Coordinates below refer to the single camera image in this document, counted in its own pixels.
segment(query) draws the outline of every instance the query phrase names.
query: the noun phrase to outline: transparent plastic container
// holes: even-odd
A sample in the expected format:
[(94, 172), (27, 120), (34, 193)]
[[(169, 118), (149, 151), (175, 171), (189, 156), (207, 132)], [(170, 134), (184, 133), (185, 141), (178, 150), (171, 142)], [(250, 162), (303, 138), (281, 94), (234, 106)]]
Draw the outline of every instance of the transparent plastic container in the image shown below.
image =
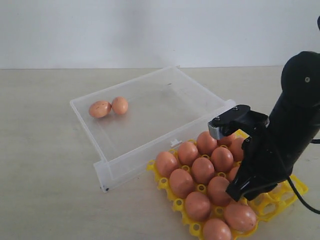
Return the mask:
[[(89, 107), (98, 100), (128, 100), (126, 114), (111, 111), (92, 118)], [(70, 101), (100, 155), (94, 164), (101, 189), (111, 189), (138, 176), (161, 151), (208, 130), (208, 121), (234, 107), (187, 76), (166, 67)]]

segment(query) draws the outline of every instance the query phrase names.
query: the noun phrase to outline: wall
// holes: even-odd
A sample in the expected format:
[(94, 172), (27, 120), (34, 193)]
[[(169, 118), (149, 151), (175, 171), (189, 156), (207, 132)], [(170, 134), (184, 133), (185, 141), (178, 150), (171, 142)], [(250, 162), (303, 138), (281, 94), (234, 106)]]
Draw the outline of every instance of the wall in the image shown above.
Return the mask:
[(319, 0), (0, 0), (0, 68), (283, 65)]

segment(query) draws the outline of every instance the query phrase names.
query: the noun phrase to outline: brown egg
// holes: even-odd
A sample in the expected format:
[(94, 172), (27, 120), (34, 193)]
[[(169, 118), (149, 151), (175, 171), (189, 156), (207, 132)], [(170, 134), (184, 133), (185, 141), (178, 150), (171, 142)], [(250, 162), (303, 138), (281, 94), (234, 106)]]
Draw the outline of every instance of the brown egg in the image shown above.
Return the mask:
[(231, 142), (236, 139), (237, 135), (236, 133), (232, 133), (229, 136), (225, 136), (223, 138), (221, 138), (220, 140), (217, 140), (217, 143), (219, 146), (221, 145), (226, 145), (227, 147), (229, 147), (231, 145)]
[(122, 96), (117, 96), (112, 101), (112, 110), (119, 115), (125, 114), (128, 110), (128, 101)]
[(212, 152), (218, 146), (217, 140), (215, 140), (208, 131), (204, 131), (199, 134), (196, 139), (196, 147), (201, 155), (211, 156)]
[(234, 157), (227, 148), (219, 146), (213, 151), (211, 162), (217, 172), (227, 173), (234, 165)]
[(242, 161), (244, 159), (244, 151), (242, 150), (241, 146), (244, 142), (243, 137), (237, 137), (234, 139), (229, 147), (230, 152), (233, 155), (233, 160), (235, 162)]
[(191, 167), (198, 156), (198, 149), (192, 142), (185, 141), (178, 148), (178, 159), (182, 165)]
[(199, 157), (193, 162), (191, 173), (198, 184), (207, 185), (215, 175), (215, 168), (208, 158)]
[(232, 234), (229, 226), (219, 218), (209, 219), (203, 226), (204, 240), (231, 240)]
[(156, 156), (155, 167), (162, 177), (169, 178), (171, 173), (179, 168), (179, 164), (172, 153), (162, 151)]
[(231, 228), (240, 232), (250, 231), (257, 224), (256, 213), (251, 207), (240, 203), (228, 205), (223, 212), (223, 217)]
[(108, 101), (96, 101), (89, 108), (89, 114), (93, 118), (103, 118), (111, 111), (111, 104)]
[(184, 203), (186, 214), (194, 221), (203, 222), (210, 217), (211, 203), (209, 198), (199, 192), (191, 192)]
[(209, 182), (207, 187), (207, 195), (212, 204), (220, 207), (227, 206), (232, 198), (226, 193), (229, 181), (222, 176), (215, 176)]
[(196, 189), (192, 176), (186, 170), (180, 168), (171, 173), (169, 185), (173, 194), (180, 199), (185, 199)]
[(237, 172), (238, 172), (238, 169), (239, 169), (239, 166), (235, 166), (234, 168), (231, 169), (231, 171), (228, 173), (228, 175), (226, 176), (226, 179), (229, 180), (229, 182), (232, 182), (236, 175), (237, 175)]

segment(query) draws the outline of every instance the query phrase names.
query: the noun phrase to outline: egg tray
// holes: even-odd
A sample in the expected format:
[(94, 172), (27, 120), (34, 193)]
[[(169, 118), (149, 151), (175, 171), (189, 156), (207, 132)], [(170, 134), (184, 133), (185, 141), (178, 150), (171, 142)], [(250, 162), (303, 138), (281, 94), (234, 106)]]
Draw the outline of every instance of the egg tray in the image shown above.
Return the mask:
[[(247, 137), (247, 135), (241, 130), (238, 130), (236, 132), (236, 135), (237, 137), (244, 137), (244, 138)], [(196, 141), (193, 139), (190, 139), (189, 142), (192, 142), (195, 145), (197, 144)], [(172, 153), (178, 159), (178, 153), (176, 149), (170, 149), (169, 152)], [(210, 159), (210, 156), (208, 155), (202, 155), (202, 157)], [(240, 164), (241, 162), (235, 162), (234, 167), (239, 166)], [(180, 165), (179, 167), (191, 173), (191, 169), (189, 166)], [(185, 200), (178, 198), (174, 195), (169, 185), (169, 179), (167, 177), (161, 177), (160, 174), (158, 173), (155, 166), (155, 160), (150, 160), (147, 163), (146, 169), (147, 171), (152, 171), (154, 173), (154, 180), (155, 182), (157, 182), (157, 188), (159, 190), (164, 189), (167, 193), (168, 200), (173, 202), (172, 210), (174, 212), (176, 211), (181, 212), (182, 224), (189, 225), (189, 233), (192, 236), (198, 237), (199, 240), (204, 240), (202, 229), (205, 224), (205, 221), (198, 222), (188, 217), (184, 208)], [(215, 176), (221, 176), (224, 178), (227, 177), (227, 175), (224, 172), (217, 172), (215, 173)], [(294, 182), (296, 189), (299, 191), (301, 195), (304, 195), (308, 191), (308, 187), (304, 183), (302, 183), (295, 175), (292, 174), (291, 179)], [(196, 185), (196, 190), (198, 192), (207, 194), (206, 185), (196, 184), (196, 183), (195, 185)], [(283, 210), (289, 207), (296, 200), (297, 200), (297, 196), (294, 194), (288, 181), (279, 183), (274, 190), (268, 193), (262, 193), (252, 201), (247, 201), (245, 198), (242, 198), (240, 202), (242, 204), (250, 206), (254, 210), (254, 212), (257, 215), (258, 221), (255, 227), (248, 232), (239, 232), (237, 230), (230, 228), (233, 240), (236, 240), (239, 237), (251, 236), (257, 230), (259, 222), (270, 221), (272, 218), (280, 214)], [(212, 205), (210, 218), (219, 218), (223, 220), (224, 209), (225, 207)]]

